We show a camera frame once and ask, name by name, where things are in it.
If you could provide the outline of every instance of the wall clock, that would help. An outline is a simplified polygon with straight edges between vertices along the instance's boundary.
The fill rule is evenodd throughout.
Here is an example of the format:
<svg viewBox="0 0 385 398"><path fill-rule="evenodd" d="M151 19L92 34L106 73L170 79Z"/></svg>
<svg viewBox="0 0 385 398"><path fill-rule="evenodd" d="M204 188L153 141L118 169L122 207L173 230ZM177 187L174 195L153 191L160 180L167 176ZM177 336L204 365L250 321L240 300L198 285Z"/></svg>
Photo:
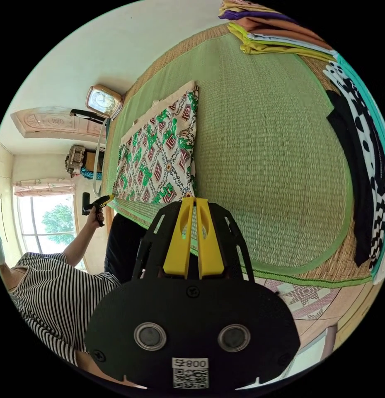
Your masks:
<svg viewBox="0 0 385 398"><path fill-rule="evenodd" d="M91 86L87 93L86 107L101 116L114 117L122 107L122 96L101 84L96 84Z"/></svg>

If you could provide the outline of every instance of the striped shirt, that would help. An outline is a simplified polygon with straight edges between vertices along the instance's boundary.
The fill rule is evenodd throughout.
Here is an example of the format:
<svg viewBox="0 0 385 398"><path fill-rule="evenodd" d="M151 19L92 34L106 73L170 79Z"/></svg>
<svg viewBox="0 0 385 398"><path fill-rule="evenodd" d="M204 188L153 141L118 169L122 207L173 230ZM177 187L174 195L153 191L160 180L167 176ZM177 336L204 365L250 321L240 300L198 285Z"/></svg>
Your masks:
<svg viewBox="0 0 385 398"><path fill-rule="evenodd" d="M85 333L98 302L119 286L109 273L88 274L63 253L27 253L13 269L26 268L10 297L27 325L55 354L77 366L76 350L86 352Z"/></svg>

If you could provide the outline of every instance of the person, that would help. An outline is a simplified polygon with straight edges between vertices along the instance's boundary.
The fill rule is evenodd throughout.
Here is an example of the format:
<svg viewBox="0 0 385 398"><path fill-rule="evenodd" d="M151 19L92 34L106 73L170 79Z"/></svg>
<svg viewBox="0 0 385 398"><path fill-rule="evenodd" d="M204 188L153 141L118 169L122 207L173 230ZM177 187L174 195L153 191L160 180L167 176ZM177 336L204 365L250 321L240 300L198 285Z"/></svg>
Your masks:
<svg viewBox="0 0 385 398"><path fill-rule="evenodd" d="M89 274L75 266L99 227L97 219L104 221L102 210L96 213L93 208L83 229L62 253L29 252L13 268L7 266L0 253L0 274L22 318L51 351L93 375L141 387L126 378L119 382L101 372L86 351L84 338L99 301L131 280L140 239L146 230L116 214L108 236L104 272Z"/></svg>

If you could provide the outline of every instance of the curtain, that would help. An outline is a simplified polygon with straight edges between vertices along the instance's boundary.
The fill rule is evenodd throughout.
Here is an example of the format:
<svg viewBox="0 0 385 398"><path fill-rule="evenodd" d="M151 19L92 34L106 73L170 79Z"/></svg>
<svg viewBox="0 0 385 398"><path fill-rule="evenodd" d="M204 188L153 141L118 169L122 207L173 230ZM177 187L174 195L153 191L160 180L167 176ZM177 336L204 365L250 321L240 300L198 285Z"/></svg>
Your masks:
<svg viewBox="0 0 385 398"><path fill-rule="evenodd" d="M75 184L65 178L16 181L13 185L15 196L73 195L75 193Z"/></svg>

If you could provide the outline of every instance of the woven straw mat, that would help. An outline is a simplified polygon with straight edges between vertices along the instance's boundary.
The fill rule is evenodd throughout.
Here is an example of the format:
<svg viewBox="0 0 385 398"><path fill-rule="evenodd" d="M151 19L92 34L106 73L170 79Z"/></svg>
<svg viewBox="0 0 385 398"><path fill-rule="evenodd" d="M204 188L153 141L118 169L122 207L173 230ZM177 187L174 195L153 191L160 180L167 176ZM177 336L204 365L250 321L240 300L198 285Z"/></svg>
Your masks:
<svg viewBox="0 0 385 398"><path fill-rule="evenodd" d="M200 87L197 195L231 211L256 276L364 283L369 273L352 260L351 177L323 87L293 54L244 55L225 25L176 45L128 91L107 140L103 190L112 191L120 139L133 121L189 80ZM158 211L117 199L112 206L146 228ZM195 229L192 236L196 253Z"/></svg>

